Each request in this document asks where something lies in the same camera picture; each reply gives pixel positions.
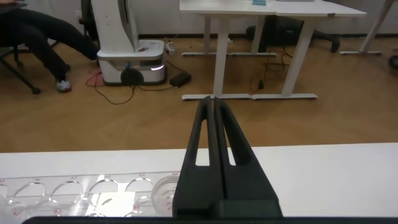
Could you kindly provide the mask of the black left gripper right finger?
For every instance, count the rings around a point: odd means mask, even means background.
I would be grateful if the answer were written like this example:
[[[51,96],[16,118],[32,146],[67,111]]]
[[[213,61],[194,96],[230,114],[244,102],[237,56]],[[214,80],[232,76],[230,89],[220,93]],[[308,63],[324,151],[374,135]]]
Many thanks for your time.
[[[282,217],[279,199],[231,109],[214,99],[223,200],[221,217]]]

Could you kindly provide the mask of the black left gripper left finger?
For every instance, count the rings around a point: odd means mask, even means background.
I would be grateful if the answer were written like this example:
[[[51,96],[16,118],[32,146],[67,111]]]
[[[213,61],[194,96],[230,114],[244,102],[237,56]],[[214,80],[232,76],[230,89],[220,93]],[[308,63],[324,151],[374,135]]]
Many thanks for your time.
[[[197,166],[201,124],[207,123],[208,166]],[[223,181],[212,100],[199,102],[173,200],[174,217],[210,217],[211,207],[223,200]]]

